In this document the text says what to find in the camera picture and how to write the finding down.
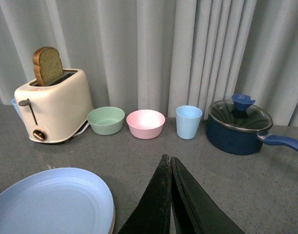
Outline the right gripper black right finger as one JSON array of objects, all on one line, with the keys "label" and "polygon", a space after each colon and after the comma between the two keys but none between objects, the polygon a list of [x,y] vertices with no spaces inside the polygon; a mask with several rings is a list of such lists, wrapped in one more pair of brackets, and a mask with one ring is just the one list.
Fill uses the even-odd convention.
[{"label": "right gripper black right finger", "polygon": [[242,234],[181,161],[171,158],[172,209],[178,234]]}]

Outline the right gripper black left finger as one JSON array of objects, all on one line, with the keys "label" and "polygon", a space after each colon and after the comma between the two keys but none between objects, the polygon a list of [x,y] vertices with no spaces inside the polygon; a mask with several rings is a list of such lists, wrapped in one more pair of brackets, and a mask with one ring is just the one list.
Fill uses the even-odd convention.
[{"label": "right gripper black left finger", "polygon": [[120,234],[170,233],[172,170],[164,154],[137,207],[120,229]]}]

